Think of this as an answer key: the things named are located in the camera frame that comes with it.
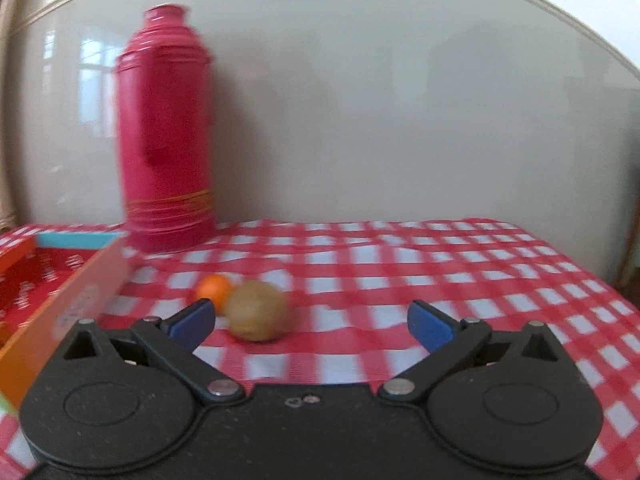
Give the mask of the red thermos flask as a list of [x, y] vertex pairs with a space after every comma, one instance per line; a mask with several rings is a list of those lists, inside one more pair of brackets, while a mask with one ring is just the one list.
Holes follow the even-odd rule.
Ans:
[[142, 252], [186, 250], [214, 230], [213, 57], [187, 13], [175, 3], [146, 10], [115, 66], [125, 226]]

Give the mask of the colourful cardboard box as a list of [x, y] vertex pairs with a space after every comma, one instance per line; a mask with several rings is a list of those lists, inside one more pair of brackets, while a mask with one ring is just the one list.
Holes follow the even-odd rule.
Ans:
[[72, 326], [98, 318], [128, 276], [121, 232], [1, 237], [1, 408], [15, 414]]

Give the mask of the small orange behind kiwi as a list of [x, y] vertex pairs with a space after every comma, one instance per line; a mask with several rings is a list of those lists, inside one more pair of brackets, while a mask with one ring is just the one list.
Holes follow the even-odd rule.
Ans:
[[224, 274], [207, 274], [196, 284], [193, 298], [209, 300], [218, 315], [224, 315], [226, 305], [234, 289], [228, 276]]

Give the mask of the brown kiwi fruit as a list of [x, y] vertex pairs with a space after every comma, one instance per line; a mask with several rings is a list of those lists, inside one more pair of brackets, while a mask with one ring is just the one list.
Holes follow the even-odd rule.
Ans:
[[292, 326], [292, 307], [285, 292], [269, 283], [248, 281], [239, 285], [224, 307], [228, 329], [235, 338], [268, 342]]

